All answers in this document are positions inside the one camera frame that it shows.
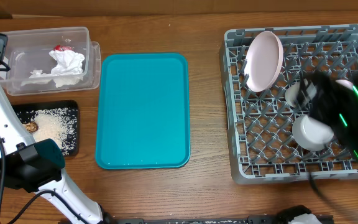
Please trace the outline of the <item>brown food scrap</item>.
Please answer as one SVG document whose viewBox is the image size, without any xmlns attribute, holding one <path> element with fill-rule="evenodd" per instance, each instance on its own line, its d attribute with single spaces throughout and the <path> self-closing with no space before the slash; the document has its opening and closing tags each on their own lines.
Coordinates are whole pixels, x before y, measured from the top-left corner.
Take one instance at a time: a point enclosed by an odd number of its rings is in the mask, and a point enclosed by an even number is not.
<svg viewBox="0 0 358 224">
<path fill-rule="evenodd" d="M 29 132 L 30 134 L 34 134 L 39 130 L 39 126 L 35 121 L 25 123 L 23 124 L 23 126 L 25 127 L 26 131 Z"/>
</svg>

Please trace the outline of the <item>teal serving tray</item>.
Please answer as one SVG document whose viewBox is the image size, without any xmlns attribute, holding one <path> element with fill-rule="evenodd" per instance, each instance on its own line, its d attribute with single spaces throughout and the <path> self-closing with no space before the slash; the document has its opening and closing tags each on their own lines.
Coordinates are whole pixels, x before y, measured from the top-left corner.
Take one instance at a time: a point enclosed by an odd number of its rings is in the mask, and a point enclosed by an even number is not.
<svg viewBox="0 0 358 224">
<path fill-rule="evenodd" d="M 113 54 L 101 71 L 95 161 L 179 168 L 190 159 L 188 63 L 179 53 Z"/>
</svg>

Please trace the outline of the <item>small white plate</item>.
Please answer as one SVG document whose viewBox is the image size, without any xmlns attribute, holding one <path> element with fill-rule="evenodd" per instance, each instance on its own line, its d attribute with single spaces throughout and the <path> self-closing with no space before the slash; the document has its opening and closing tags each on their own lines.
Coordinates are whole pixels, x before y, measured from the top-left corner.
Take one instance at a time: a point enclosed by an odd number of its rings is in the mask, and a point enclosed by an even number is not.
<svg viewBox="0 0 358 224">
<path fill-rule="evenodd" d="M 346 88 L 348 88 L 348 89 L 350 89 L 350 90 L 353 90 L 353 83 L 352 82 L 350 82 L 350 81 L 348 81 L 348 80 L 341 80 L 341 79 L 339 79 L 339 80 L 336 80 L 336 83 L 338 83 L 338 84 L 340 84 L 340 85 L 342 85 L 342 86 L 344 86 L 344 87 L 346 87 Z"/>
</svg>

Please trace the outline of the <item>white napkin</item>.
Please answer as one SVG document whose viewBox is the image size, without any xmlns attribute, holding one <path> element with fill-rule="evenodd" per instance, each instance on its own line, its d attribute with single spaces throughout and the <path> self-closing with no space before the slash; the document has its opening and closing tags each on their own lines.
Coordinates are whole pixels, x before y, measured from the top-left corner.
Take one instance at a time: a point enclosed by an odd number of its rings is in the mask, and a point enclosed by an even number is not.
<svg viewBox="0 0 358 224">
<path fill-rule="evenodd" d="M 83 61 L 85 56 L 72 50 L 51 50 L 49 56 L 53 58 L 57 65 L 53 67 L 50 73 L 44 73 L 43 70 L 33 70 L 27 81 L 23 81 L 21 86 L 38 84 L 47 84 L 50 81 L 55 82 L 55 87 L 60 88 L 64 85 L 76 85 L 83 79 Z"/>
</svg>

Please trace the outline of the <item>white paper cup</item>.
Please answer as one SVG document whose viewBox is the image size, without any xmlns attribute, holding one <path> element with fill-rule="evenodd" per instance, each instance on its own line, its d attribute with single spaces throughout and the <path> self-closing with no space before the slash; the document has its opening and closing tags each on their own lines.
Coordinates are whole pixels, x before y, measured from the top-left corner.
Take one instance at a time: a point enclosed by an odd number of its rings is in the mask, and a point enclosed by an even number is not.
<svg viewBox="0 0 358 224">
<path fill-rule="evenodd" d="M 292 107 L 296 108 L 296 97 L 300 89 L 300 82 L 296 82 L 290 86 L 285 92 L 285 101 Z"/>
</svg>

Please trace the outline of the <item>grey dishwasher rack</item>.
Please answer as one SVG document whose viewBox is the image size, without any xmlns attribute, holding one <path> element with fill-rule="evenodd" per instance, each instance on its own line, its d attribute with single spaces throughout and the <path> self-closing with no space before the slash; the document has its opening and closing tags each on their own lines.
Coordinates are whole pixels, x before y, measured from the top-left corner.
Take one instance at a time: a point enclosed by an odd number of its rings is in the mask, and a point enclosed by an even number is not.
<svg viewBox="0 0 358 224">
<path fill-rule="evenodd" d="M 221 48 L 221 78 L 227 108 L 227 139 L 232 179 L 238 184 L 269 184 L 307 179 L 358 179 L 358 163 L 336 140 L 322 151 L 297 145 L 291 128 L 307 109 L 293 109 L 285 91 L 306 73 L 320 70 L 350 80 L 358 72 L 358 24 L 274 27 L 283 45 L 275 83 L 260 93 L 249 90 L 247 51 L 261 29 L 230 29 Z"/>
</svg>

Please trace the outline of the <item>red snack wrapper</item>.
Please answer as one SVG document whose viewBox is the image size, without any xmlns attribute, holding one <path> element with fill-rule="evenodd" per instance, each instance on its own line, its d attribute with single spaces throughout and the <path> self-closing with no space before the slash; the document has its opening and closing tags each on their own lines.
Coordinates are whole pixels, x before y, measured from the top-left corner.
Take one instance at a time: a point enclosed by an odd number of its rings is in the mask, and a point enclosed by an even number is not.
<svg viewBox="0 0 358 224">
<path fill-rule="evenodd" d="M 61 45 L 56 45 L 54 48 L 54 50 L 57 50 L 57 51 L 66 51 L 66 50 L 73 50 L 72 47 L 69 47 L 69 46 L 61 46 Z"/>
</svg>

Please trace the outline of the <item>large white plate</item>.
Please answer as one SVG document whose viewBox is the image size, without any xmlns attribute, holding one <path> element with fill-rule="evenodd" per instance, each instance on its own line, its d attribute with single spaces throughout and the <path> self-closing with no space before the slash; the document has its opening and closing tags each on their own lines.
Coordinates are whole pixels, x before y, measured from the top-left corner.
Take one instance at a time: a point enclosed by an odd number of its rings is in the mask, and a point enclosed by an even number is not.
<svg viewBox="0 0 358 224">
<path fill-rule="evenodd" d="M 246 85 L 256 93 L 269 89 L 276 81 L 283 63 L 283 45 L 270 31 L 263 31 L 251 42 L 246 54 Z"/>
</svg>

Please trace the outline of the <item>clear plastic storage bin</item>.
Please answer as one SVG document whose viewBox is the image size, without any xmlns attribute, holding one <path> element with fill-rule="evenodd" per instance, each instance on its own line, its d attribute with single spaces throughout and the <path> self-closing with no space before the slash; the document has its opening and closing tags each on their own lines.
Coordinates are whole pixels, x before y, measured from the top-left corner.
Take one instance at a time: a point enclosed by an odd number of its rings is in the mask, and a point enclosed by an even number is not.
<svg viewBox="0 0 358 224">
<path fill-rule="evenodd" d="M 62 27 L 51 29 L 19 30 L 5 33 L 8 43 L 4 61 L 10 66 L 8 72 L 0 71 L 0 84 L 12 96 L 35 95 L 64 91 L 92 90 L 99 87 L 101 76 L 101 52 L 97 42 L 90 39 L 86 27 Z M 49 56 L 56 45 L 72 47 L 74 52 L 85 56 L 83 79 L 76 85 L 55 87 L 55 82 L 30 84 L 27 81 L 33 70 L 50 73 L 57 65 Z"/>
</svg>

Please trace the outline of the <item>black plastic tray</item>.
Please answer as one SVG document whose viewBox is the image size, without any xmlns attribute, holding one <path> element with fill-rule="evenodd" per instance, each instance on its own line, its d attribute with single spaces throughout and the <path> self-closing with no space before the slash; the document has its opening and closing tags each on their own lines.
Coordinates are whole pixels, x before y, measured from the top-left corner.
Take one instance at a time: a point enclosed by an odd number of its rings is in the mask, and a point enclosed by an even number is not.
<svg viewBox="0 0 358 224">
<path fill-rule="evenodd" d="M 33 110 L 43 110 L 43 109 L 52 109 L 52 108 L 77 108 L 78 109 L 78 118 L 79 118 L 79 108 L 77 102 L 74 100 L 63 100 L 63 101 L 51 101 L 51 102 L 43 102 L 43 103 L 28 103 L 28 104 L 21 104 L 21 105 L 14 105 L 13 109 L 16 113 L 16 109 L 33 109 Z M 78 145 L 79 145 L 79 132 L 80 132 L 80 118 L 78 120 Z"/>
</svg>

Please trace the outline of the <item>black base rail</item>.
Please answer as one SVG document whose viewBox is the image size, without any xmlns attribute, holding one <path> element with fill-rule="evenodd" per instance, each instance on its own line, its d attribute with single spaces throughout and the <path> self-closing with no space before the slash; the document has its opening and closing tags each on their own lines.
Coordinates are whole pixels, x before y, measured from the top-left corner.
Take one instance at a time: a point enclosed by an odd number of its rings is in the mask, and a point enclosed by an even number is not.
<svg viewBox="0 0 358 224">
<path fill-rule="evenodd" d="M 144 220 L 143 218 L 114 218 L 114 224 L 284 224 L 288 220 L 279 220 L 275 215 L 251 215 L 246 218 L 194 218 L 171 220 Z"/>
</svg>

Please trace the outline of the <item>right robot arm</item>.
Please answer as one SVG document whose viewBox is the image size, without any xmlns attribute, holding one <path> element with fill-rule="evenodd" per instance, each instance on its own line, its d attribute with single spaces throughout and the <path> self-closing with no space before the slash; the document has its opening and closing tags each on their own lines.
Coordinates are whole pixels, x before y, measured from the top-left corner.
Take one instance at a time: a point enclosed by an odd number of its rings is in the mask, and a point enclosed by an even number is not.
<svg viewBox="0 0 358 224">
<path fill-rule="evenodd" d="M 325 72 L 308 73 L 287 90 L 286 100 L 297 110 L 309 108 L 292 126 L 301 147 L 320 151 L 336 138 L 358 162 L 358 72 L 349 82 Z"/>
</svg>

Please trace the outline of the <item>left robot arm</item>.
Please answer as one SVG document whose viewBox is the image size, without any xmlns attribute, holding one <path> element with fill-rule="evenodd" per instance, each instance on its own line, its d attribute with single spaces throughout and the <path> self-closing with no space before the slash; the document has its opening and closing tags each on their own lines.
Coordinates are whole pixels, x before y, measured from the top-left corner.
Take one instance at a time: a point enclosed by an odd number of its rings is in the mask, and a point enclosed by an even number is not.
<svg viewBox="0 0 358 224">
<path fill-rule="evenodd" d="M 0 66 L 7 36 L 0 34 Z M 65 170 L 61 150 L 52 139 L 35 141 L 19 121 L 0 85 L 0 221 L 5 188 L 35 195 L 11 220 L 16 222 L 39 197 L 54 205 L 71 223 L 109 223 L 111 217 L 88 198 Z"/>
</svg>

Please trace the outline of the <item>rice leftovers pile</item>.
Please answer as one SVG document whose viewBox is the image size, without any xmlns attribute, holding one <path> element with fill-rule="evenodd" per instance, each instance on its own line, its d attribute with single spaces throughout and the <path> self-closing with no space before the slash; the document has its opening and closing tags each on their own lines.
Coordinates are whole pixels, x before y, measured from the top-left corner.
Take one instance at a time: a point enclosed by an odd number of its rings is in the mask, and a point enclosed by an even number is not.
<svg viewBox="0 0 358 224">
<path fill-rule="evenodd" d="M 39 130 L 31 134 L 37 142 L 54 140 L 64 156 L 73 156 L 78 152 L 77 108 L 16 109 L 16 115 L 22 124 L 31 121 L 38 124 Z"/>
</svg>

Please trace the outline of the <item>grey metal bowl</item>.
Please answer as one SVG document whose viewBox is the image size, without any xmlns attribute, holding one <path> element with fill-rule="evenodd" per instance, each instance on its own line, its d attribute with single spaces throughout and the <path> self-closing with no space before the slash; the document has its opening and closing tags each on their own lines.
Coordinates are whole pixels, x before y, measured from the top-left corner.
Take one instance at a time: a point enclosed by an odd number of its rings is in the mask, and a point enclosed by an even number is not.
<svg viewBox="0 0 358 224">
<path fill-rule="evenodd" d="M 292 125 L 292 135 L 296 143 L 309 151 L 323 150 L 334 137 L 332 129 L 308 115 L 298 117 Z"/>
</svg>

